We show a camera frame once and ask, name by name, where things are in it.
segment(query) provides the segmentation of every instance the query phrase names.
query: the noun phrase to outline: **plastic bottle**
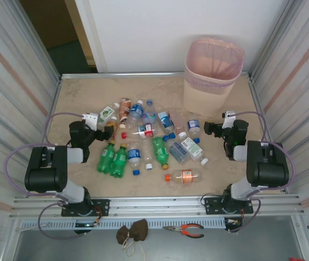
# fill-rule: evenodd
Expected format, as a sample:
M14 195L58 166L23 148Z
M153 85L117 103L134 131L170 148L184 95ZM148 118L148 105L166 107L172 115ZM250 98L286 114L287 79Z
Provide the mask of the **plastic bottle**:
M201 181L199 169L175 170L171 174L165 174L165 181L179 184L196 183Z
M127 121L125 123L125 126L127 129L133 128L133 126L136 125L136 122L138 119L142 117L143 114L143 101L138 100L137 103L135 103L130 110L130 113L128 115Z
M152 99L147 100L146 106L144 108L144 113L142 114L142 122L143 124L156 122L156 113Z
M112 105L106 106L106 108L100 112L100 119L97 124L97 127L99 128L105 127L106 123L111 119L112 116L115 115L118 109L119 109L118 102L115 102Z
M191 138L187 138L181 142L183 147L188 151L193 160L200 160L200 164L204 166L209 159L204 157L203 149L200 148Z
M142 144L142 158L144 160L144 163L146 165L146 170L152 170L153 169L153 147L152 147L152 141L149 138L144 138L141 140Z
M155 137L152 140L154 154L156 156L156 160L160 163L163 170L167 170L169 165L167 161L169 159L169 153L165 148L165 143L161 137Z
M169 119L169 116L167 115L165 110L163 109L158 110L158 119L164 128L164 133L170 134L174 132L174 126L172 125L172 122Z
M130 113L131 100L128 98L121 99L121 107L119 108L119 127L125 129L125 122Z
M133 169L133 175L140 175L141 155L137 142L131 142L128 150L129 163Z
M178 161L178 163L186 163L190 159L188 152L180 142L171 139L169 136L165 135L163 141L166 143L170 154Z
M181 115L176 109L170 109L168 111L169 119L174 126L175 133L180 140L187 137L187 133L185 132L185 122L183 121Z
M198 120L188 121L188 131L193 139L193 141L198 144L200 143L200 124Z
M122 178L124 176L124 168L128 160L127 145L121 144L119 151L114 155L111 164L110 175L115 178Z
M107 122L106 126L113 126L113 135L109 140L115 140L116 139L116 131L117 131L117 128L118 128L117 117L112 116L111 119Z
M122 132L122 139L138 140L140 138L154 137L157 134L157 126L155 123L148 123L146 125L133 127L128 132Z
M110 140L109 144L102 150L100 161L97 165L97 171L100 173L109 173L113 156L115 155L115 141Z

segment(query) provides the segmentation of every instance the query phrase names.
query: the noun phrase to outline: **white wall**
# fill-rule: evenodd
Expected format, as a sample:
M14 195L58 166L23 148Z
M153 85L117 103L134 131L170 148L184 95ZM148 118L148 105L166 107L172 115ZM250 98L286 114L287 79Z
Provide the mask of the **white wall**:
M92 13L90 24L86 24L78 2L84 2L86 12ZM286 3L287 0L77 0L83 24L92 28L86 31L100 72L183 71L190 44L207 35L243 47L244 70L249 70ZM93 28L101 48L94 42Z

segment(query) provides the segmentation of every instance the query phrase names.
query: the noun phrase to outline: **orange bottle cap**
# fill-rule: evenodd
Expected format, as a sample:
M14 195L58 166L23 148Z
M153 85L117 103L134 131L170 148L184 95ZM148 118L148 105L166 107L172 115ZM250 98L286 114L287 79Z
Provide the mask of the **orange bottle cap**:
M171 175L170 174L165 175L165 181L171 181Z

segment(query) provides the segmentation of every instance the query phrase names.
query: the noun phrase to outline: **mounting plate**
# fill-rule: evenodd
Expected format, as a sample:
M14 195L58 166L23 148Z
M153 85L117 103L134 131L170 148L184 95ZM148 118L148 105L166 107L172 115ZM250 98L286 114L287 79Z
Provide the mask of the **mounting plate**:
M223 215L236 214L240 215L240 209L244 210L245 214L253 213L253 206L251 201L229 200L228 208L222 204L222 197L206 197L205 211L207 215Z
M109 209L110 209L110 200L91 200L92 205L98 206L102 211L102 216L108 216L109 215ZM95 212L95 210L91 210L87 215L80 215L73 209L62 209L61 210L61 216L79 216L79 217L85 217L85 216L98 216L98 213Z

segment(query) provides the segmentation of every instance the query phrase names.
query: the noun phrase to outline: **beige tabletop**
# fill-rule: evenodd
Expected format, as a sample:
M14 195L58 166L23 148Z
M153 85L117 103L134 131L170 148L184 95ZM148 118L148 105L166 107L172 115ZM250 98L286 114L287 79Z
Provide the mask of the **beige tabletop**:
M55 113L73 112L78 114L100 112L105 106L120 102L126 97L132 102L153 99L155 106L178 108L185 121L198 119L201 126L200 146L209 158L203 169L199 163L189 160L180 165L172 156L169 157L169 170L164 171L158 162L153 170L147 171L142 164L139 176L133 176L129 164L125 167L123 178L98 173L96 165L105 141L94 141L90 146L87 163L68 166L68 177L76 184L88 188L93 197L128 197L128 196L193 196L205 193L221 194L230 183L238 182L245 176L246 163L230 161L224 153L223 140L206 135L203 131L205 121L221 123L222 112L233 110L242 112L252 110L255 106L246 77L239 77L229 97L217 116L206 118L187 112L182 105L183 77L150 77L150 78L97 78L97 79L64 79L56 105ZM262 128L256 115L242 115L238 119L249 123L247 140L258 140ZM69 139L68 125L79 119L75 116L60 115L53 119L49 131L52 143L66 144ZM117 132L116 151L121 143L120 132ZM166 182L164 174L179 169L197 168L203 173L203 180L193 184L174 184Z

